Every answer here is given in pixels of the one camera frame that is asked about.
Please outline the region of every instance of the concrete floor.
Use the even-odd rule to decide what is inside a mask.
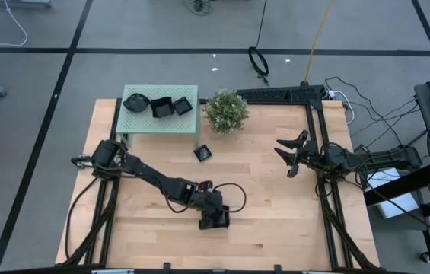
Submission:
[[[29,34],[26,47],[69,48],[85,3],[53,0],[51,10],[12,6]],[[430,0],[419,3],[430,23]],[[269,1],[260,48],[310,49],[325,5],[323,0]],[[75,54],[0,270],[54,263],[76,177],[69,158],[82,151],[97,98],[119,97],[125,84],[197,84],[200,97],[209,97],[220,88],[263,87],[246,54],[222,54],[224,49],[255,45],[263,0],[218,0],[212,6],[211,14],[197,17],[180,1],[93,0],[79,40],[81,48],[211,48],[220,49],[219,53],[216,57]],[[19,43],[21,39],[20,30],[0,8],[0,42]],[[325,78],[339,76],[358,86],[382,113],[410,100],[415,84],[430,81],[430,56],[392,56],[395,54],[391,52],[430,52],[429,39],[411,0],[335,2],[317,48],[389,51],[389,56],[315,56],[309,78],[311,84],[322,84]],[[0,53],[0,85],[8,89],[8,96],[0,98],[0,235],[65,60],[64,53]],[[307,55],[265,57],[271,86],[298,85],[304,77]],[[330,85],[345,92],[350,101],[365,103],[338,81]],[[350,132],[371,122],[364,109],[355,106],[355,110]],[[424,128],[419,112],[395,126],[403,143]],[[385,130],[386,125],[378,123],[355,135],[353,145],[367,145]],[[397,144],[388,133],[371,149]],[[422,156],[428,154],[424,138],[415,146]],[[430,265],[416,256],[425,251],[421,232],[375,229],[374,236],[383,267],[430,272]]]

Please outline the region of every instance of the wooden tabletop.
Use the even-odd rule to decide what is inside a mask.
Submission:
[[[115,103],[97,100],[85,154],[91,155],[101,139],[108,139]],[[325,101],[323,105],[330,141],[351,150],[341,102]],[[305,108],[250,105],[249,110],[244,131],[230,135],[212,133],[207,121],[202,121],[200,142],[213,153],[204,163],[193,154],[191,136],[135,135],[129,153],[146,164],[169,177],[212,180],[215,185],[239,183],[247,191],[247,206],[231,214],[229,228],[200,231],[200,212],[175,214],[153,186],[139,179],[122,179],[108,267],[158,269],[170,262],[173,269],[270,270],[280,264],[284,270],[330,270],[323,213],[314,193],[316,174],[301,165],[295,178],[287,178],[288,167],[273,151],[278,146],[276,139],[295,139],[307,129]],[[316,113],[314,118],[321,145]],[[78,172],[72,200],[91,180],[91,170]],[[70,253],[89,232],[98,187],[99,183],[84,194],[72,214]],[[231,186],[220,190],[231,209],[241,206],[240,190]],[[378,265],[362,191],[349,183],[341,183],[339,190],[348,233]],[[339,236],[335,229],[333,233],[339,264],[344,266]],[[102,237],[100,232],[94,262],[98,261]],[[63,235],[56,261],[64,260]]]

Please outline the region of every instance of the potted plant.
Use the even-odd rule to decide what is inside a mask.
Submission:
[[[244,129],[244,120],[248,118],[247,102],[236,91],[220,90],[208,99],[204,109],[213,132],[232,133]]]

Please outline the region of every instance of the white cable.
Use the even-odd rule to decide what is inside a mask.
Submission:
[[[11,18],[15,21],[15,23],[17,24],[17,26],[22,30],[22,32],[25,35],[25,39],[24,42],[20,43],[20,44],[9,44],[9,43],[0,43],[0,46],[23,46],[27,40],[29,39],[29,36],[27,35],[27,32],[23,29],[23,27],[18,23],[17,19],[15,19],[15,16],[11,13],[11,9],[8,7],[8,3],[7,0],[3,0],[5,2],[5,6],[7,7],[7,11],[10,14]]]
[[[345,95],[343,92],[341,92],[341,91],[328,91],[328,94],[330,95],[330,97],[331,97],[331,98],[334,98],[334,97],[335,97],[335,94],[341,94],[341,95],[343,95],[343,97],[344,97],[344,98],[345,98],[345,100],[346,100],[346,103],[349,105],[349,108],[350,108],[350,110],[352,111],[352,119],[351,119],[350,121],[346,122],[346,124],[348,125],[348,124],[350,124],[351,122],[353,122],[353,120],[355,119],[355,111],[353,111],[353,107],[352,107],[352,105],[350,104],[350,101],[349,101],[349,99],[346,97],[346,95]]]

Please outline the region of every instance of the small green table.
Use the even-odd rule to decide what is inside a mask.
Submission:
[[[122,102],[130,95],[139,93],[149,100],[170,96],[174,102],[186,97],[193,109],[182,116],[174,113],[164,118],[152,117],[152,109],[147,107],[141,113],[127,110],[123,104],[118,115],[116,134],[130,146],[134,134],[193,134],[194,146],[199,147],[199,98],[196,85],[126,85]]]

